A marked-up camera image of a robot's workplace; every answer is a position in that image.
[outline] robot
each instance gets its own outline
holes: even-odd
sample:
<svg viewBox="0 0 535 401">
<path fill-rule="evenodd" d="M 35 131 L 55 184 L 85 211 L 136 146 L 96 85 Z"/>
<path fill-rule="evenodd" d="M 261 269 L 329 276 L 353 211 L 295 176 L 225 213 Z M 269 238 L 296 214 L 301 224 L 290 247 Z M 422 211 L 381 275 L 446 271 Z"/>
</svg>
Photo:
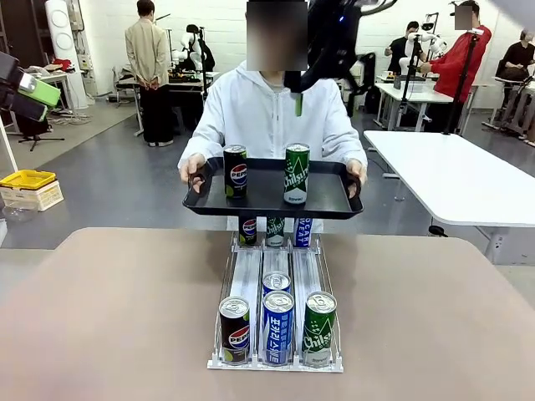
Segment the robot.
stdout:
<svg viewBox="0 0 535 401">
<path fill-rule="evenodd" d="M 431 57 L 430 60 L 436 56 L 437 58 L 442 57 L 447 50 L 447 43 L 440 36 L 433 33 L 410 33 L 407 38 L 407 44 L 405 45 L 405 54 L 413 54 L 415 42 L 429 42 L 431 41 L 430 50 Z M 400 60 L 401 75 L 407 75 L 409 73 L 409 64 L 410 56 L 403 57 Z M 418 57 L 414 57 L 414 65 L 418 64 Z"/>
<path fill-rule="evenodd" d="M 199 44 L 196 35 L 189 32 L 184 33 L 182 35 L 181 45 L 183 47 L 182 51 L 173 50 L 171 52 L 171 60 L 173 64 L 178 65 L 180 62 L 189 58 L 195 65 L 195 70 L 202 71 L 201 45 Z"/>
</svg>

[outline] yellow tray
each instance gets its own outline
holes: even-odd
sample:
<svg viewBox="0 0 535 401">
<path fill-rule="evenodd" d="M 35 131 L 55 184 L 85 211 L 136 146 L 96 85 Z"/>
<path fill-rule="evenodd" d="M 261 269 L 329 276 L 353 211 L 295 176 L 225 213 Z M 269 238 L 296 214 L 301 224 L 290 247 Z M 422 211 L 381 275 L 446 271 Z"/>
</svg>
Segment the yellow tray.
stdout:
<svg viewBox="0 0 535 401">
<path fill-rule="evenodd" d="M 38 190 L 56 179 L 56 174 L 46 171 L 19 170 L 0 180 L 0 186 Z"/>
</svg>

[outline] person in red jacket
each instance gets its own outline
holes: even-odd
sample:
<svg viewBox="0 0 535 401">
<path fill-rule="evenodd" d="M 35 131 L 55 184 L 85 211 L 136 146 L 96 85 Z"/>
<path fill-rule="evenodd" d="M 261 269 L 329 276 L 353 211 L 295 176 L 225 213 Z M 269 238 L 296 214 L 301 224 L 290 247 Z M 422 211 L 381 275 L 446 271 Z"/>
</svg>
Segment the person in red jacket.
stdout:
<svg viewBox="0 0 535 401">
<path fill-rule="evenodd" d="M 485 50 L 487 49 L 487 44 L 490 42 L 492 37 L 491 31 L 487 27 L 483 26 L 479 20 L 479 5 L 475 1 L 469 0 L 463 2 L 459 5 L 459 7 L 471 8 L 471 25 L 473 28 L 482 30 L 483 35 L 479 37 L 479 41 L 474 48 L 474 53 L 471 56 L 470 67 L 468 68 L 466 81 L 462 88 L 461 98 L 459 99 L 460 103 L 455 109 L 454 118 L 451 123 L 450 129 L 452 130 L 454 130 L 459 124 L 462 108 L 468 99 L 470 88 L 476 79 L 477 71 L 482 65 L 482 59 L 483 55 L 485 54 Z M 466 62 L 466 56 L 468 55 L 471 37 L 471 33 L 464 33 L 457 39 L 453 48 L 451 48 L 451 50 L 444 57 L 431 61 L 430 63 L 423 63 L 420 66 L 420 71 L 423 74 L 435 73 L 440 75 L 435 86 L 435 91 L 451 96 L 452 98 L 455 97 L 457 86 L 461 81 L 461 74 Z M 430 105 L 426 114 L 431 119 L 431 122 L 425 124 L 425 131 L 443 132 L 448 125 L 448 120 L 450 118 L 452 109 L 453 103 Z"/>
</svg>

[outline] yellow box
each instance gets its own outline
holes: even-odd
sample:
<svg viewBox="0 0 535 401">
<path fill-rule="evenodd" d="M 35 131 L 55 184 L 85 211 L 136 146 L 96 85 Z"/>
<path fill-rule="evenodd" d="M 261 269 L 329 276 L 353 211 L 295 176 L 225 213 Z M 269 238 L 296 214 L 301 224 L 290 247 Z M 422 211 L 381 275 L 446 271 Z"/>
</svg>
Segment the yellow box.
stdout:
<svg viewBox="0 0 535 401">
<path fill-rule="evenodd" d="M 64 199 L 59 187 L 59 181 L 51 182 L 38 190 L 0 186 L 0 195 L 6 203 L 9 201 L 24 201 L 37 204 L 39 211 L 46 211 Z"/>
<path fill-rule="evenodd" d="M 38 190 L 56 179 L 56 174 L 46 171 L 19 170 L 0 180 L 0 186 Z"/>
</svg>

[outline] pepsi logo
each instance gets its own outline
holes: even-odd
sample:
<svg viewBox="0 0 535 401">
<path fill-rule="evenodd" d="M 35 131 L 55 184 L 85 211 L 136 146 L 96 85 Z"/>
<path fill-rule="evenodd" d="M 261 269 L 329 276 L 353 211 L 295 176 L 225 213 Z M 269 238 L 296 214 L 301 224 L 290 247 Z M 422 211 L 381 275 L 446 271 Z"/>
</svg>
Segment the pepsi logo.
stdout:
<svg viewBox="0 0 535 401">
<path fill-rule="evenodd" d="M 243 232 L 248 236 L 254 236 L 257 231 L 257 221 L 256 220 L 247 220 L 243 223 Z"/>
<path fill-rule="evenodd" d="M 249 346 L 249 326 L 240 328 L 239 330 L 228 336 L 228 343 L 235 349 L 243 349 Z"/>
<path fill-rule="evenodd" d="M 236 185 L 247 183 L 247 165 L 237 165 L 231 170 L 231 180 Z"/>
</svg>

